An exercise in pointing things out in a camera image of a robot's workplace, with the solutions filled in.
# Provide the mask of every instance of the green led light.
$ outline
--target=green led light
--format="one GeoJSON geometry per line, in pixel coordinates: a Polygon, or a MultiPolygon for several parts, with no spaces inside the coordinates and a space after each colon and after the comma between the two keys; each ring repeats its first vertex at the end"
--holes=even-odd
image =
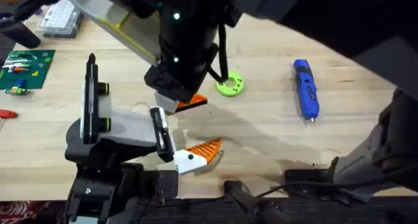
{"type": "Polygon", "coordinates": [[[172,17],[173,17],[175,20],[179,20],[179,19],[180,19],[180,13],[179,13],[179,12],[176,12],[175,14],[173,14],[173,15],[172,15],[172,17]]]}

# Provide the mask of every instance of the wooden tabletop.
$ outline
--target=wooden tabletop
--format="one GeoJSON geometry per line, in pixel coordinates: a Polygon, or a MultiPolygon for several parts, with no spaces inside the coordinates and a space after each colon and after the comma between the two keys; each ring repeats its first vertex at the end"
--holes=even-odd
{"type": "MultiPolygon", "coordinates": [[[[36,19],[27,26],[34,29],[36,19]]],[[[99,79],[110,83],[112,104],[137,112],[155,105],[153,90],[144,83],[149,65],[91,21],[82,24],[76,39],[44,39],[39,49],[56,50],[43,89],[24,97],[0,94],[0,108],[19,113],[0,131],[0,200],[67,198],[76,167],[64,158],[65,133],[80,117],[91,52],[99,79]]],[[[328,167],[367,137],[394,89],[323,45],[249,16],[228,30],[227,51],[230,70],[244,77],[242,94],[221,96],[207,76],[199,93],[209,104],[169,117],[178,148],[224,138],[214,163],[180,177],[181,198],[220,196],[223,181],[236,179],[256,195],[277,185],[285,169],[328,167]],[[292,63],[300,57],[310,62],[318,88],[316,127],[305,126],[297,105],[292,63]]],[[[147,169],[172,167],[156,155],[135,161],[147,169]]]]}

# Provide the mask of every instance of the red fabric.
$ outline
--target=red fabric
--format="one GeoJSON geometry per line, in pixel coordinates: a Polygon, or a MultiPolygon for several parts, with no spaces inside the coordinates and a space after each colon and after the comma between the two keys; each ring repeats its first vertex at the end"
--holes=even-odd
{"type": "Polygon", "coordinates": [[[47,202],[16,201],[0,202],[0,224],[17,224],[25,218],[35,218],[47,202]]]}

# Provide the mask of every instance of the black cable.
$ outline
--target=black cable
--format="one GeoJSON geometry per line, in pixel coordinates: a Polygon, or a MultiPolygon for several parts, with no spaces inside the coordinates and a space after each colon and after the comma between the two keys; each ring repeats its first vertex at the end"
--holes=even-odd
{"type": "MultiPolygon", "coordinates": [[[[207,203],[207,202],[215,202],[215,201],[220,200],[222,198],[223,198],[223,196],[222,197],[218,197],[218,198],[214,198],[214,199],[201,200],[201,201],[196,201],[196,202],[188,202],[187,204],[188,205],[204,204],[204,203],[207,203]]],[[[173,204],[173,205],[148,205],[148,206],[149,207],[153,207],[153,208],[175,208],[175,207],[180,207],[181,205],[182,204],[173,204]]]]}
{"type": "Polygon", "coordinates": [[[352,182],[352,183],[346,183],[346,184],[332,184],[332,183],[325,183],[325,182],[292,182],[289,184],[279,185],[269,191],[266,191],[264,193],[261,193],[260,195],[257,195],[256,197],[257,198],[264,197],[280,189],[291,187],[291,186],[298,186],[298,185],[324,187],[324,188],[329,188],[329,189],[340,189],[340,188],[356,188],[356,187],[361,187],[361,186],[366,186],[366,185],[380,184],[382,182],[386,182],[390,179],[393,179],[399,175],[411,172],[412,170],[417,169],[417,168],[418,168],[418,164],[415,164],[415,165],[400,169],[396,172],[392,172],[387,175],[384,175],[384,177],[382,178],[374,178],[374,179],[370,179],[370,180],[363,181],[363,182],[352,182]]]}
{"type": "Polygon", "coordinates": [[[147,205],[145,205],[144,210],[142,211],[141,215],[139,216],[138,221],[137,221],[138,224],[141,222],[141,219],[144,217],[146,209],[150,206],[151,202],[152,202],[152,198],[150,198],[150,201],[147,203],[147,205]]]}

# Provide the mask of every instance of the green plastic ring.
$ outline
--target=green plastic ring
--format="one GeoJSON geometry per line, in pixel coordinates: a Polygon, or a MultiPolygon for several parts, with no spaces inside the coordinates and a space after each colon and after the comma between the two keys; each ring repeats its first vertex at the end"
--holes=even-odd
{"type": "Polygon", "coordinates": [[[225,83],[220,84],[216,82],[217,91],[226,97],[235,97],[239,95],[244,89],[244,79],[238,73],[230,72],[228,80],[233,81],[235,85],[233,87],[228,87],[225,83]]]}

